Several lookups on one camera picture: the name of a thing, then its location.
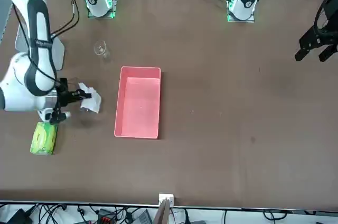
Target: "pink tray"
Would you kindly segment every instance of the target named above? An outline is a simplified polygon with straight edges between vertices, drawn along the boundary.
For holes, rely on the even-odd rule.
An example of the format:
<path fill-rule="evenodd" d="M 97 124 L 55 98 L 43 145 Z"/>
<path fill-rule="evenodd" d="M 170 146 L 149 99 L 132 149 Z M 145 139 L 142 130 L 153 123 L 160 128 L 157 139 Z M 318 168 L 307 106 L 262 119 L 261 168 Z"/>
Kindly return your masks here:
<path fill-rule="evenodd" d="M 158 137 L 160 86 L 160 68 L 121 68 L 114 131 L 116 137 Z"/>

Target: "tabletop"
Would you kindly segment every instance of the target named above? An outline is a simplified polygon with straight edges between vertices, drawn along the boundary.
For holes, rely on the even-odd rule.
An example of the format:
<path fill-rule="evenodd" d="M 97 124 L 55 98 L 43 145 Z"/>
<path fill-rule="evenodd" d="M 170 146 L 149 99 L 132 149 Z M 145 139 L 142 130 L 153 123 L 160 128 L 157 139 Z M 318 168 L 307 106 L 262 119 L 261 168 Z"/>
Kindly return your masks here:
<path fill-rule="evenodd" d="M 228 23 L 220 0 L 118 0 L 116 18 L 88 19 L 60 39 L 59 77 L 102 96 L 99 114 L 67 107 L 54 155 L 30 144 L 39 117 L 0 112 L 0 198 L 336 210 L 338 59 L 294 60 L 322 0 L 259 0 L 256 22 Z M 48 0 L 53 30 L 70 0 Z M 0 76 L 16 53 L 12 13 Z M 93 45 L 105 40 L 112 62 Z M 115 138 L 120 68 L 162 70 L 159 139 Z"/>

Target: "floor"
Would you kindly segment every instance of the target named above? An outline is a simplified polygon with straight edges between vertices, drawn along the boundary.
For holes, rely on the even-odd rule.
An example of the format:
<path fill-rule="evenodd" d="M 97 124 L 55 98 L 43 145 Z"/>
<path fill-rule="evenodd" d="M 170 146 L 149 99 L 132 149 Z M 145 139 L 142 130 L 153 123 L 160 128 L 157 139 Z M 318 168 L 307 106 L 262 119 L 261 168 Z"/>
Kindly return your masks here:
<path fill-rule="evenodd" d="M 0 209 L 0 221 L 6 222 L 13 216 L 13 214 L 18 209 L 23 209 L 27 211 L 32 205 L 10 205 L 4 206 Z M 80 207 L 84 210 L 84 219 L 87 223 L 95 223 L 97 220 L 97 215 L 93 210 L 99 210 L 101 207 L 93 207 L 93 210 L 89 207 Z M 114 212 L 115 208 L 113 207 L 103 207 L 103 209 Z M 128 212 L 133 212 L 136 208 L 129 208 Z M 134 220 L 142 214 L 146 209 L 141 208 L 135 211 L 133 214 Z M 156 215 L 156 209 L 147 209 L 149 215 L 152 220 L 154 220 Z M 33 220 L 33 224 L 39 223 L 39 212 L 40 206 L 36 208 L 36 210 L 32 213 L 31 219 Z M 198 224 L 241 224 L 241 223 L 254 223 L 254 224 L 273 224 L 273 221 L 267 220 L 263 213 L 261 212 L 240 212 L 240 211 L 227 211 L 226 219 L 224 221 L 224 210 L 196 210 L 196 209 L 188 209 L 188 216 L 191 222 L 198 221 Z M 41 211 L 41 217 L 46 213 L 44 209 Z M 41 223 L 45 224 L 48 218 L 48 213 L 42 218 Z M 274 214 L 275 218 L 280 218 L 284 214 Z M 63 211 L 61 208 L 58 208 L 57 211 L 53 214 L 55 218 L 56 224 L 73 224 L 73 223 L 83 223 L 83 218 L 78 212 L 77 206 L 67 206 L 67 208 Z M 121 212 L 118 215 L 118 218 L 125 217 L 125 212 Z M 183 224 L 185 222 L 185 212 L 184 209 L 173 208 L 172 213 L 169 216 L 168 224 Z M 288 223 L 296 223 L 296 224 L 308 224 L 308 223 L 322 223 L 322 224 L 334 224 L 338 223 L 338 217 L 334 216 L 312 216 L 312 215 L 303 215 L 303 214 L 288 214 L 283 220 L 276 220 L 276 224 L 288 224 Z"/>

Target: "green wet wipes pack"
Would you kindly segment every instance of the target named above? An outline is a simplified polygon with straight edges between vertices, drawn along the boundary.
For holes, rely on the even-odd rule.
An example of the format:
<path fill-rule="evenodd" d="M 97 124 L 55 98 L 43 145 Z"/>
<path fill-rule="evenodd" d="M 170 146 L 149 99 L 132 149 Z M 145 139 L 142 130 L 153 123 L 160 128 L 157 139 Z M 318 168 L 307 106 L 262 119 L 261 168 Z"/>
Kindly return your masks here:
<path fill-rule="evenodd" d="M 31 153 L 39 155 L 52 155 L 58 126 L 50 123 L 38 122 L 33 135 Z"/>

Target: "crumpled paper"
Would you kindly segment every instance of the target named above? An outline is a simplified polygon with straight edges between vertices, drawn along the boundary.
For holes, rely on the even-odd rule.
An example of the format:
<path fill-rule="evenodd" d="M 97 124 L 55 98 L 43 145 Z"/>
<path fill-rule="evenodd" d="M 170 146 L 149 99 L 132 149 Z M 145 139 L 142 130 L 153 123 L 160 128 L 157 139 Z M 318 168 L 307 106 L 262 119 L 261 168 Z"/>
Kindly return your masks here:
<path fill-rule="evenodd" d="M 79 83 L 80 89 L 91 94 L 91 98 L 82 100 L 81 107 L 99 113 L 102 98 L 93 88 L 88 88 L 84 83 Z"/>

